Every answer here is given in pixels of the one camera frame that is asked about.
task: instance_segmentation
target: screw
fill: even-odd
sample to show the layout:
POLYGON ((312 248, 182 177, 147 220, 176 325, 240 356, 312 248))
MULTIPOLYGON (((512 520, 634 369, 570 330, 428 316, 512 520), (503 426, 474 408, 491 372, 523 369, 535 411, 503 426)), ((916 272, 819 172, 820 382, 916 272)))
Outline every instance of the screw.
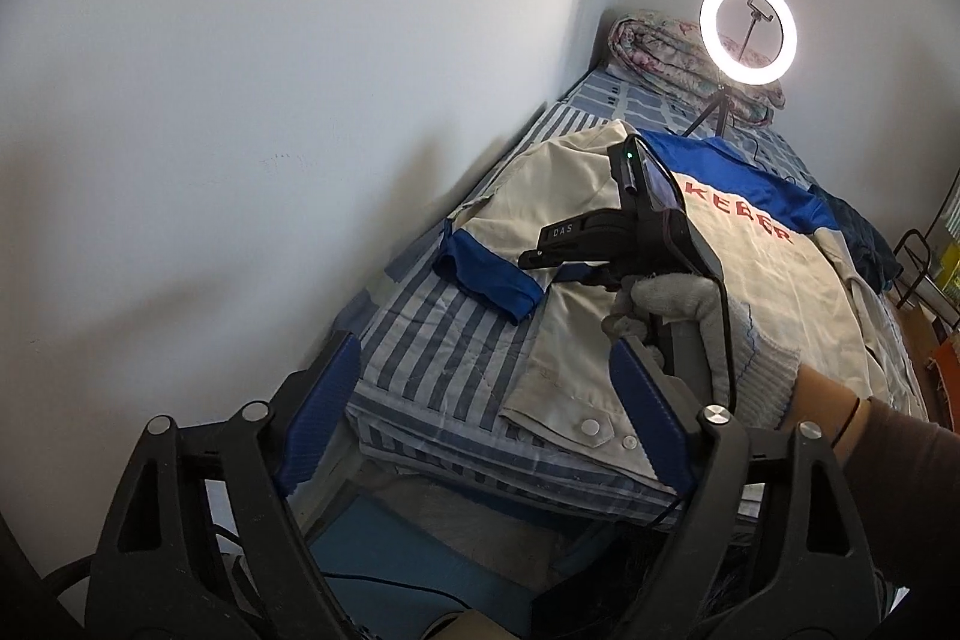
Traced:
POLYGON ((824 433, 820 431, 820 427, 813 421, 803 421, 803 423, 800 423, 800 434, 803 434, 807 439, 820 439, 820 437, 824 435, 824 433))
POLYGON ((150 434, 163 434, 170 428, 170 418, 166 415, 157 415, 147 422, 147 431, 150 434))
POLYGON ((707 405, 704 407, 704 417, 717 426, 723 426, 731 419, 730 411, 723 405, 707 405))
POLYGON ((266 402, 251 402, 241 410, 243 420, 256 423, 262 421, 270 413, 270 407, 266 402))

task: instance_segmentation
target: tripod stand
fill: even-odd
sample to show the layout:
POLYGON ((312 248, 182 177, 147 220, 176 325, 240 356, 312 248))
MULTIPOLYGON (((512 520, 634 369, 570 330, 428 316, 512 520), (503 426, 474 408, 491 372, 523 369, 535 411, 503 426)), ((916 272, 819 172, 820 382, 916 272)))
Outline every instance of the tripod stand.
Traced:
MULTIPOLYGON (((760 20, 766 20, 767 23, 771 23, 774 19, 773 15, 765 15, 760 9, 757 9, 757 6, 754 4, 754 0, 747 0, 747 6, 750 7, 750 28, 747 28, 747 35, 743 38, 743 46, 740 48, 740 52, 736 57, 736 60, 739 62, 743 58, 743 53, 747 52, 747 42, 750 41, 750 35, 754 32, 754 26, 760 20)), ((731 93, 733 89, 729 85, 720 83, 720 87, 713 93, 711 97, 707 100, 707 106, 704 107, 704 111, 700 113, 695 121, 688 127, 688 129, 680 134, 683 137, 688 137, 700 125, 713 113, 713 110, 719 110, 717 113, 717 129, 714 133, 714 136, 722 137, 724 132, 727 130, 727 116, 730 114, 730 103, 731 103, 731 93)))

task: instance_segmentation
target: ring light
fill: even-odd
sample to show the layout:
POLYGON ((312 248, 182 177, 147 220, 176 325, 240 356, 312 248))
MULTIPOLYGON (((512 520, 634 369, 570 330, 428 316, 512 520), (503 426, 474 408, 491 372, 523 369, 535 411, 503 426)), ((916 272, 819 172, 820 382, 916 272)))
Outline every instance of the ring light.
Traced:
POLYGON ((726 0, 704 0, 700 7, 700 33, 704 37, 704 46, 707 53, 717 64, 720 71, 737 82, 745 85, 766 85, 775 79, 781 78, 793 63, 793 57, 797 54, 797 25, 793 22, 793 15, 790 14, 790 8, 784 0, 765 0, 770 4, 776 16, 781 21, 781 28, 784 30, 784 43, 781 45, 779 55, 773 63, 761 68, 751 68, 738 63, 733 59, 726 47, 720 43, 720 32, 717 30, 717 12, 720 10, 720 4, 726 0))

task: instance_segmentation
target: blue sleeve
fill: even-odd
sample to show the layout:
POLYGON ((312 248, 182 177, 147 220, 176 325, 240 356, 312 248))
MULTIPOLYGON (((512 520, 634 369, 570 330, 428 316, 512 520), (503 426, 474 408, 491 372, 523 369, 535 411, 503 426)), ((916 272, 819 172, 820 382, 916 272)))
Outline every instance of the blue sleeve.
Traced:
POLYGON ((466 230, 443 223, 443 239, 433 262, 438 276, 520 323, 544 298, 544 289, 529 274, 483 247, 466 230))

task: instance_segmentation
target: wrist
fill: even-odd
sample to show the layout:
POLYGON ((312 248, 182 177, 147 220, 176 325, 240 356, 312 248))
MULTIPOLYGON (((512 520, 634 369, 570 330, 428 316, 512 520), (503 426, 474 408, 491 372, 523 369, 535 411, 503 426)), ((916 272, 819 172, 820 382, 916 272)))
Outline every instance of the wrist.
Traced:
POLYGON ((870 400, 863 399, 860 401, 860 406, 856 409, 856 412, 853 413, 853 418, 851 418, 846 431, 840 435, 840 438, 833 445, 833 454, 837 457, 837 461, 840 462, 840 466, 844 466, 847 463, 847 459, 850 458, 853 449, 856 448, 861 437, 863 437, 863 432, 867 431, 867 423, 869 420, 870 400))
POLYGON ((802 363, 797 370, 793 399, 779 427, 793 429, 802 421, 812 421, 820 427, 827 442, 833 442, 846 425, 846 432, 843 432, 837 441, 836 445, 839 446, 842 442, 851 441, 848 435, 858 431, 858 422, 862 422, 866 408, 869 407, 861 403, 860 408, 864 410, 856 410, 856 414, 851 418, 856 399, 856 394, 851 389, 802 363), (851 430, 854 423, 857 423, 857 427, 851 430))

